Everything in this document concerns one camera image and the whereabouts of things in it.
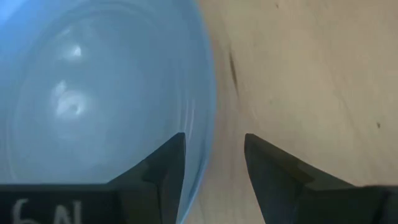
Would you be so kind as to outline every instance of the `dark stain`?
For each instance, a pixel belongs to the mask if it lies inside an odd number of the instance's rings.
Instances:
[[[238,91],[238,79],[236,78],[235,62],[234,62],[234,58],[233,58],[233,55],[232,55],[232,52],[231,52],[231,51],[229,51],[229,66],[230,66],[230,68],[231,68],[232,81],[234,82],[236,94],[239,95],[239,91]]]

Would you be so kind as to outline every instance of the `wooden surface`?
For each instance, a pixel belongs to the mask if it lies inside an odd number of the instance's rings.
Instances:
[[[353,184],[398,184],[398,1],[198,1],[218,112],[186,223],[264,223],[245,133]]]

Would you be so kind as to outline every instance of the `light wood table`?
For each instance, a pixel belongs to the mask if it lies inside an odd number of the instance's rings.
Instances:
[[[264,223],[245,133],[353,184],[398,184],[398,1],[199,4],[213,44],[218,112],[186,223]]]

